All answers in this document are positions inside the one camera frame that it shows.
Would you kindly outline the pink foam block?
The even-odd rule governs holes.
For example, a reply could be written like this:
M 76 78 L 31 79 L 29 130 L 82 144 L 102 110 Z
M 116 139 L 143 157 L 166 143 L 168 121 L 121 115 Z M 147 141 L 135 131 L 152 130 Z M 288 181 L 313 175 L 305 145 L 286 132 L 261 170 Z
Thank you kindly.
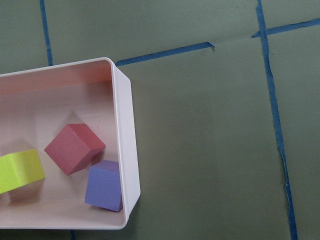
M 67 124 L 44 151 L 67 176 L 85 169 L 106 145 L 84 123 Z

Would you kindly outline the pink plastic bin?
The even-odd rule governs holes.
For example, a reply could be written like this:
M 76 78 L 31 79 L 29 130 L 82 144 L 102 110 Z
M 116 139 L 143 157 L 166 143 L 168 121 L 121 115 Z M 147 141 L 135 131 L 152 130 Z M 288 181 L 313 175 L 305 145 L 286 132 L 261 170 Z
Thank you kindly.
M 87 124 L 118 162 L 123 208 L 84 202 L 88 169 L 65 175 L 45 147 L 67 124 Z M 2 74 L 0 153 L 36 149 L 45 178 L 0 196 L 2 229 L 119 230 L 140 194 L 131 82 L 106 57 Z

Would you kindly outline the purple foam block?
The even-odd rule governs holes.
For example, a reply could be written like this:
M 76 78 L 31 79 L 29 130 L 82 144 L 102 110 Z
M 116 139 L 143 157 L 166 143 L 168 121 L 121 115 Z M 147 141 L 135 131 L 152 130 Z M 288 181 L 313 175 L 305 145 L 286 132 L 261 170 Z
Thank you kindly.
M 103 160 L 89 168 L 84 202 L 119 212 L 123 208 L 119 163 Z

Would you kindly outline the yellow foam block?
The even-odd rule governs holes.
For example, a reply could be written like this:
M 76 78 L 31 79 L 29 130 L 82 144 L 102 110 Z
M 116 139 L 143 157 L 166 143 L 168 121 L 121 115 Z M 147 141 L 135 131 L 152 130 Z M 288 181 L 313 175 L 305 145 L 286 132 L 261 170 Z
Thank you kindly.
M 2 194 L 45 177 L 36 149 L 13 152 L 0 157 L 0 192 Z

